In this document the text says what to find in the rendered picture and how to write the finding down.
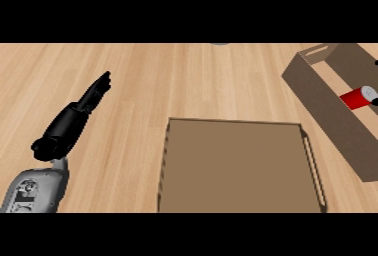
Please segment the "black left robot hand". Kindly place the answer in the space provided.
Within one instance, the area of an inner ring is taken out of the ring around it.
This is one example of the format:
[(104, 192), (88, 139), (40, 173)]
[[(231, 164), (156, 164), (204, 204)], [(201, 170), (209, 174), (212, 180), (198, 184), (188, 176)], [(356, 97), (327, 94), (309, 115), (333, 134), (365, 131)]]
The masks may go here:
[(111, 89), (111, 72), (107, 71), (91, 85), (77, 102), (71, 102), (55, 117), (45, 134), (32, 145), (35, 158), (51, 161), (64, 158), (79, 141), (89, 116)]

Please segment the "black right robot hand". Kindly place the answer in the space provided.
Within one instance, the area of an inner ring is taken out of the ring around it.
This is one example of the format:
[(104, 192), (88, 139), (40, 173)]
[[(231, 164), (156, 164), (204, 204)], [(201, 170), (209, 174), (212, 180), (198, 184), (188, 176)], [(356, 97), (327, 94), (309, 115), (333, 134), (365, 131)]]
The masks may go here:
[(377, 91), (377, 95), (376, 95), (376, 98), (371, 101), (371, 104), (374, 106), (378, 106), (378, 85), (377, 85), (377, 90), (376, 91)]

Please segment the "red can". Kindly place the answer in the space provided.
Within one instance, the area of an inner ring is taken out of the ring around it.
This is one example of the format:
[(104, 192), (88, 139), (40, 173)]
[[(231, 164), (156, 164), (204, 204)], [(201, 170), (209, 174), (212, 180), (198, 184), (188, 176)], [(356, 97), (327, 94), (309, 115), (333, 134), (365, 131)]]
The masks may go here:
[(362, 86), (340, 96), (348, 107), (355, 110), (368, 106), (378, 99), (378, 92), (371, 86)]

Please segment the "dark brown cardboard tray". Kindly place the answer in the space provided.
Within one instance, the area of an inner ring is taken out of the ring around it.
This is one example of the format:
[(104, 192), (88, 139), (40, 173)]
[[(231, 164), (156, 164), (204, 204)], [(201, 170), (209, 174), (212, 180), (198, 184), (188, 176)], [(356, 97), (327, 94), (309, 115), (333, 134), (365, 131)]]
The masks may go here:
[(358, 43), (324, 43), (300, 51), (283, 73), (314, 119), (328, 135), (364, 182), (378, 181), (378, 138), (314, 69), (317, 63), (331, 67), (349, 90), (370, 85), (378, 91), (377, 58)]

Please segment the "light brown cardboard box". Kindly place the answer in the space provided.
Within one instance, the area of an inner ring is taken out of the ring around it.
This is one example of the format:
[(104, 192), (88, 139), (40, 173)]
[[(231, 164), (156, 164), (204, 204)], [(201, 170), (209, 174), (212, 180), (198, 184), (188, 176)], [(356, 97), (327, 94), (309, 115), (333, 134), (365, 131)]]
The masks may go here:
[(159, 186), (162, 213), (327, 210), (300, 124), (169, 120)]

